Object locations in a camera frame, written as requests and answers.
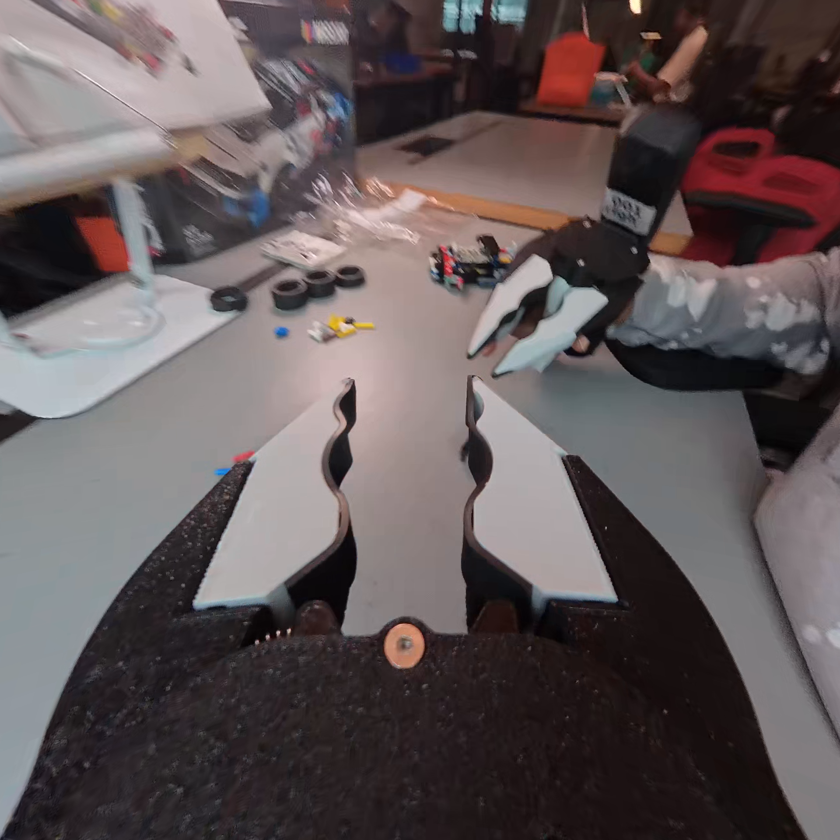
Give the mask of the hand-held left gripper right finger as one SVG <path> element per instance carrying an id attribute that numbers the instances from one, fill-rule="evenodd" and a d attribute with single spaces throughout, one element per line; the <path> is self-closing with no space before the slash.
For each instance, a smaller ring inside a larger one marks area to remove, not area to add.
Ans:
<path id="1" fill-rule="evenodd" d="M 478 376 L 466 387 L 463 575 L 470 595 L 515 604 L 617 604 L 567 453 Z"/>

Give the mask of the multicoloured brick car chassis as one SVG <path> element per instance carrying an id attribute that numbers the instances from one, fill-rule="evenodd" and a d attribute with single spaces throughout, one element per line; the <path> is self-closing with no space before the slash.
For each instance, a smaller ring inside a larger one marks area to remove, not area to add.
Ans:
<path id="1" fill-rule="evenodd" d="M 429 255 L 429 276 L 456 291 L 467 285 L 493 288 L 507 273 L 517 249 L 499 246 L 490 235 L 477 237 L 473 246 L 440 245 Z"/>

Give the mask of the clear plastic bag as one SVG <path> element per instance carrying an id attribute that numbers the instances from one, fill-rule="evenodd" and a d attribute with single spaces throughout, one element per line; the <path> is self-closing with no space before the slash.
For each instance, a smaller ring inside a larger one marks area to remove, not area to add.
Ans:
<path id="1" fill-rule="evenodd" d="M 302 200 L 299 226 L 341 245 L 448 240 L 469 219 L 412 187 L 392 187 L 378 178 L 359 180 L 349 173 L 320 174 Z"/>

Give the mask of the grey desk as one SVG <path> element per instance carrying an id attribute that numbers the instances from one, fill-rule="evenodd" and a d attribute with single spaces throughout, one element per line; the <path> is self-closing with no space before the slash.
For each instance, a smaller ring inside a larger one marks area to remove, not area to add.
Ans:
<path id="1" fill-rule="evenodd" d="M 743 399 L 647 386 L 605 350 L 492 381 L 466 358 L 486 293 L 427 274 L 428 245 L 360 245 L 366 283 L 282 316 L 267 282 L 247 311 L 90 411 L 2 443 L 1 814 L 25 787 L 93 629 L 152 550 L 215 485 L 344 377 L 357 386 L 343 483 L 359 548 L 345 630 L 414 616 L 465 628 L 459 559 L 474 487 L 466 378 L 478 375 L 583 458 L 695 586 L 751 697 L 781 787 L 809 838 L 838 835 L 838 742 L 779 607 L 752 515 L 767 484 Z M 374 331 L 317 343 L 331 315 Z M 289 328 L 277 339 L 275 327 Z"/>

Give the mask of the person's grey sweatshirt torso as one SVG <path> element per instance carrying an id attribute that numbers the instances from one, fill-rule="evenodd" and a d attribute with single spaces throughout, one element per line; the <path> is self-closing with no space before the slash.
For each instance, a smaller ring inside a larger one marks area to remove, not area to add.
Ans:
<path id="1" fill-rule="evenodd" d="M 822 704 L 839 732 L 839 410 L 753 517 L 764 560 Z"/>

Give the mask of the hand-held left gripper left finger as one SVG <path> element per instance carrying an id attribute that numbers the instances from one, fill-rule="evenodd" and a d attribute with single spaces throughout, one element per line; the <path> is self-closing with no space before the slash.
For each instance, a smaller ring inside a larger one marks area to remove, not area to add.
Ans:
<path id="1" fill-rule="evenodd" d="M 357 550 L 341 485 L 353 457 L 356 387 L 342 380 L 251 459 L 233 514 L 193 599 L 193 609 L 312 601 L 344 611 Z"/>

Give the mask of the person's right forearm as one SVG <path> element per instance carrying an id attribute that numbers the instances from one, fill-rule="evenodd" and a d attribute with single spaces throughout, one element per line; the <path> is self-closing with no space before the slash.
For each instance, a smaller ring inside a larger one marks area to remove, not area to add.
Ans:
<path id="1" fill-rule="evenodd" d="M 822 373 L 839 350 L 839 247 L 749 266 L 652 255 L 628 314 L 606 336 Z"/>

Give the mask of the toy car kit box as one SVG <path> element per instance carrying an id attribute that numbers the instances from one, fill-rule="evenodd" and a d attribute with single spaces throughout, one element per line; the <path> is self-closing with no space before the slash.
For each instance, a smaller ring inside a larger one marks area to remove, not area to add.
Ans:
<path id="1" fill-rule="evenodd" d="M 141 183 L 163 265 L 289 225 L 313 183 L 354 173 L 351 2 L 219 2 L 269 110 L 220 123 L 206 154 Z"/>

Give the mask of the pile of yellow brick pieces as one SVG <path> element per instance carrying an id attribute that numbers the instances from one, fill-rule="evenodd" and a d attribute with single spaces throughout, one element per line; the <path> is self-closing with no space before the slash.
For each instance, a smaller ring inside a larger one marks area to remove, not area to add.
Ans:
<path id="1" fill-rule="evenodd" d="M 331 315 L 326 322 L 313 321 L 307 330 L 310 339 L 317 343 L 328 343 L 349 338 L 359 332 L 374 331 L 372 322 L 360 322 L 353 318 Z"/>

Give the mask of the orange bag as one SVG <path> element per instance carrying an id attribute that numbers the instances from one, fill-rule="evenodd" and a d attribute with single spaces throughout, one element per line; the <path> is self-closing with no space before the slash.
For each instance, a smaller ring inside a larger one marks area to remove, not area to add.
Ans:
<path id="1" fill-rule="evenodd" d="M 544 51 L 537 104 L 562 109 L 586 106 L 605 54 L 606 44 L 591 41 L 582 31 L 555 38 Z"/>

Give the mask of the red office chair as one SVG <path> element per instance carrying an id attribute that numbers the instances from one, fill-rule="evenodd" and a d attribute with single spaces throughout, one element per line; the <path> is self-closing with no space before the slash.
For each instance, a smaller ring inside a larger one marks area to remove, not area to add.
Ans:
<path id="1" fill-rule="evenodd" d="M 707 136 L 680 191 L 692 228 L 683 259 L 747 266 L 839 245 L 838 166 L 782 153 L 766 129 Z"/>

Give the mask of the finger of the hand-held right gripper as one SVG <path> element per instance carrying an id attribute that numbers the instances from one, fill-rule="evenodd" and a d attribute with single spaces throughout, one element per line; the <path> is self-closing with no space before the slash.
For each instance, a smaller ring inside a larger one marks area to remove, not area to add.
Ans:
<path id="1" fill-rule="evenodd" d="M 568 350 L 583 327 L 607 306 L 607 296 L 597 289 L 570 289 L 560 307 L 542 318 L 529 335 L 519 338 L 497 363 L 494 379 L 520 371 L 542 373 Z"/>
<path id="2" fill-rule="evenodd" d="M 523 322 L 539 322 L 553 280 L 550 262 L 531 255 L 497 283 L 468 341 L 467 359 L 474 359 L 487 347 L 512 335 Z"/>

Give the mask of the black desk mat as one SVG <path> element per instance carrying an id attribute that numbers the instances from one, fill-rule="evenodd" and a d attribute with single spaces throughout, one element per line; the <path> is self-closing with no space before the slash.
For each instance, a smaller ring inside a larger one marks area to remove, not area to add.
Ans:
<path id="1" fill-rule="evenodd" d="M 260 285 L 266 283 L 272 277 L 277 276 L 281 271 L 288 268 L 287 264 L 270 260 L 268 264 L 257 272 L 247 276 L 233 285 L 223 286 L 211 293 L 212 298 L 238 298 L 249 294 Z"/>

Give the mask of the instruction booklet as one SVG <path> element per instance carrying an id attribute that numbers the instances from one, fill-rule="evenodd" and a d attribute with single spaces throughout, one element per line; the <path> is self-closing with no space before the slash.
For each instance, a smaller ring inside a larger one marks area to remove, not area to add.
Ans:
<path id="1" fill-rule="evenodd" d="M 2 155 L 264 115 L 218 2 L 2 1 Z"/>

